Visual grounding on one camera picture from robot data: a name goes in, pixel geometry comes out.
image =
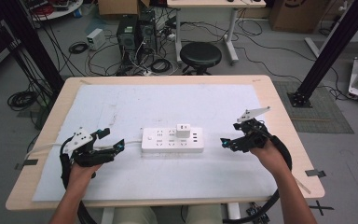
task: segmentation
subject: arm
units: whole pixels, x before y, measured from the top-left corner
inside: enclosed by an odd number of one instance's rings
[[[68,187],[49,222],[50,224],[75,223],[77,208],[86,194],[91,176],[100,167],[101,165],[81,167],[74,163],[69,176]]]
[[[284,223],[316,223],[295,178],[278,149],[268,140],[264,148],[253,148],[251,152],[257,156],[277,183]]]

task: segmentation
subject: computer tower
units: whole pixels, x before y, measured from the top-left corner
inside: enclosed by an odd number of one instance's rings
[[[138,15],[123,15],[117,28],[117,40],[123,65],[138,65],[143,46]]]
[[[157,29],[156,29],[156,13],[154,10],[144,10],[139,18],[142,39],[144,44],[144,54],[157,53]]]

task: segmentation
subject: black pole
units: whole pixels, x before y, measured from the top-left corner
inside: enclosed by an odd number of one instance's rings
[[[21,0],[0,0],[0,11],[10,31],[27,49],[34,63],[40,70],[53,90],[52,97],[56,99],[62,89],[63,79],[39,39],[36,30],[32,27]]]
[[[347,14],[328,40],[320,56],[312,66],[303,83],[294,94],[289,94],[293,106],[301,107],[309,102],[312,93],[322,81],[339,54],[358,31],[358,0],[351,4]]]

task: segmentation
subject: person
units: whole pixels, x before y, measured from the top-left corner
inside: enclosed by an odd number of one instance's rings
[[[295,178],[278,149],[268,140],[263,148],[252,148],[250,151],[257,156],[277,183],[281,196],[284,223],[316,223],[316,219],[310,211]],[[68,187],[49,222],[50,224],[75,223],[77,208],[86,194],[91,175],[100,167],[101,165],[93,167],[73,165]],[[116,208],[113,223],[157,224],[157,219],[153,210],[147,206]],[[222,223],[220,204],[190,205],[186,223]]]

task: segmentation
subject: hand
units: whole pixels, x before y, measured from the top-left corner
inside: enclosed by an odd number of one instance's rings
[[[281,152],[267,140],[263,148],[252,148],[251,153],[257,156],[261,164],[272,174],[277,175],[282,172],[289,171],[286,162],[283,159]]]
[[[77,163],[74,163],[72,165],[66,192],[82,199],[86,194],[87,186],[90,183],[92,174],[100,169],[101,166],[102,165],[100,164],[91,167],[81,167]]]

